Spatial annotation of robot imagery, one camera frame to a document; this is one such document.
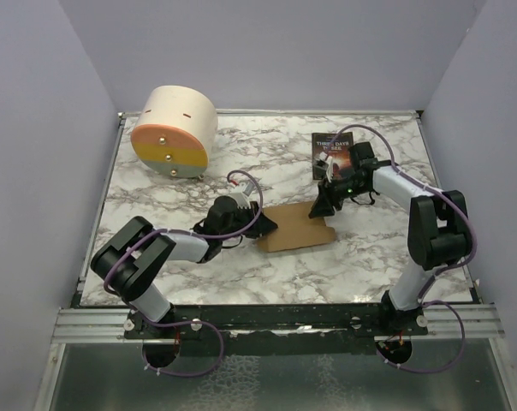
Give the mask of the brown cardboard box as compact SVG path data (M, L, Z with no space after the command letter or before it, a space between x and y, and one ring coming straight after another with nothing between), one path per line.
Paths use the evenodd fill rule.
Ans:
M322 217L308 217L312 204L307 201L264 208L264 215L277 224L277 229L256 240L258 249L274 253L333 242L335 229L327 226Z

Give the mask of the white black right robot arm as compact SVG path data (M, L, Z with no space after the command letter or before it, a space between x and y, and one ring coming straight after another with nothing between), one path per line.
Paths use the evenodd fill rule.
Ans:
M377 323L386 334L396 335L419 316L421 301L429 291L437 270L456 265L472 254L472 231L468 227L466 201L457 190L440 191L413 182L389 160L379 160L371 144L349 148L351 166L335 176L334 162L325 152L313 160L319 173L318 197L310 218L332 217L344 200L361 194L382 194L408 213L406 270L379 304Z

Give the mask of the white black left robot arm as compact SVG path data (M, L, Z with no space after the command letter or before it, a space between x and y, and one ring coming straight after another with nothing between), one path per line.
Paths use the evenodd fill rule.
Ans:
M190 231L156 229L144 217L133 217L94 254L90 267L107 292L145 317L144 327L152 336L166 337L173 330L173 305L154 285L166 262L204 264L226 248L228 239L255 240L277 228L258 202L245 207L224 195Z

